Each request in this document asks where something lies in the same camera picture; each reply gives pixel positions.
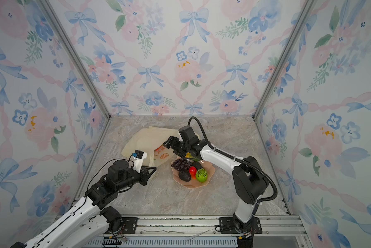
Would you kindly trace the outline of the green-orange mango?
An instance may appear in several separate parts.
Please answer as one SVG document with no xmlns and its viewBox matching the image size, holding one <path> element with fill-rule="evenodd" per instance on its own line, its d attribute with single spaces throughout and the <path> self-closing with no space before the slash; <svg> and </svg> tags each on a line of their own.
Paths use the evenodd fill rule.
<svg viewBox="0 0 371 248">
<path fill-rule="evenodd" d="M 193 156 L 191 153 L 186 153 L 185 156 L 186 159 L 191 161 L 200 161 L 201 159 L 199 157 Z"/>
</svg>

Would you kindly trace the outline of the red apple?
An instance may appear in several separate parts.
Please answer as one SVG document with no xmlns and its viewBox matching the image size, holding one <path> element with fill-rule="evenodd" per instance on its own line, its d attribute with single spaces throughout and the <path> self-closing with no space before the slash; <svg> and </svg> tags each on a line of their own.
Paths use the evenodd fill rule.
<svg viewBox="0 0 371 248">
<path fill-rule="evenodd" d="M 193 178 L 193 179 L 196 178 L 197 169 L 194 166 L 190 166 L 188 172 L 189 172 L 191 178 Z"/>
</svg>

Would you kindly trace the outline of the green custard apple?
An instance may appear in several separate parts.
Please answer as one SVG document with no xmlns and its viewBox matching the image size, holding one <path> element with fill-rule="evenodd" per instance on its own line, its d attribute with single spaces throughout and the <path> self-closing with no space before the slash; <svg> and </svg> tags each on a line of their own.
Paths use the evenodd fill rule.
<svg viewBox="0 0 371 248">
<path fill-rule="evenodd" d="M 195 178 L 198 182 L 203 183 L 208 179 L 208 172 L 206 169 L 201 168 L 196 171 Z"/>
</svg>

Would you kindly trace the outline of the yellow plastic bag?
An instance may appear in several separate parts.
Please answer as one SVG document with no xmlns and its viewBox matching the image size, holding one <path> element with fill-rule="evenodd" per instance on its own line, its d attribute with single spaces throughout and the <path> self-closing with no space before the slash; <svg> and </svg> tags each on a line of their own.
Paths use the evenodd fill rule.
<svg viewBox="0 0 371 248">
<path fill-rule="evenodd" d="M 163 146 L 163 143 L 171 136 L 180 138 L 179 131 L 153 126 L 143 128 L 132 136 L 121 154 L 128 158 L 136 150 L 140 150 L 147 154 L 142 165 L 158 167 L 166 162 L 174 161 L 177 157 L 172 149 Z"/>
</svg>

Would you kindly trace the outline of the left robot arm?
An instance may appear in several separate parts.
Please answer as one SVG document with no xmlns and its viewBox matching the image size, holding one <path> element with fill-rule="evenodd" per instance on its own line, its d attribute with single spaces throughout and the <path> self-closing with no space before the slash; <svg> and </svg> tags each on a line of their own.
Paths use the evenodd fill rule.
<svg viewBox="0 0 371 248">
<path fill-rule="evenodd" d="M 130 160 L 113 159 L 107 174 L 88 186 L 85 195 L 46 230 L 14 248 L 78 248 L 91 239 L 109 232 L 116 234 L 126 226 L 122 215 L 109 203 L 135 184 L 146 186 L 155 173 L 154 166 L 137 168 Z"/>
</svg>

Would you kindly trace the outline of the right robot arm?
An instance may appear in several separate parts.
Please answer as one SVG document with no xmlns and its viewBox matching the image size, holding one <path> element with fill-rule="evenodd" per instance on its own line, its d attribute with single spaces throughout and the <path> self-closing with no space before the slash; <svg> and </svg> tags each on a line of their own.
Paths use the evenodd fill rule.
<svg viewBox="0 0 371 248">
<path fill-rule="evenodd" d="M 191 126 L 179 129 L 180 137 L 170 136 L 163 146 L 172 149 L 174 154 L 210 162 L 232 175 L 235 191 L 239 198 L 233 215 L 234 229 L 241 234 L 253 230 L 259 200 L 270 185 L 255 158 L 237 158 L 214 147 L 206 139 L 199 139 Z"/>
</svg>

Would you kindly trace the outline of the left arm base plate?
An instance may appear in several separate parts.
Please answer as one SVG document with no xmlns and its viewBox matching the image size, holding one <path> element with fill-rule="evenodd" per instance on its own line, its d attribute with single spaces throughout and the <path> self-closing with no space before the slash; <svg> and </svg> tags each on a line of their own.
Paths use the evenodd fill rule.
<svg viewBox="0 0 371 248">
<path fill-rule="evenodd" d="M 120 234 L 135 234 L 137 229 L 138 218 L 137 217 L 122 217 Z"/>
</svg>

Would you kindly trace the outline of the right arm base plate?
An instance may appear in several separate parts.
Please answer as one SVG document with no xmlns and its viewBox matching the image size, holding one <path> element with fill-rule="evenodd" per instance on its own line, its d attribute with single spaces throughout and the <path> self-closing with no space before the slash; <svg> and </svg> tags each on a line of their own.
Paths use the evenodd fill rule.
<svg viewBox="0 0 371 248">
<path fill-rule="evenodd" d="M 260 219 L 252 217 L 247 223 L 243 223 L 236 216 L 220 217 L 215 231 L 222 234 L 262 234 Z"/>
</svg>

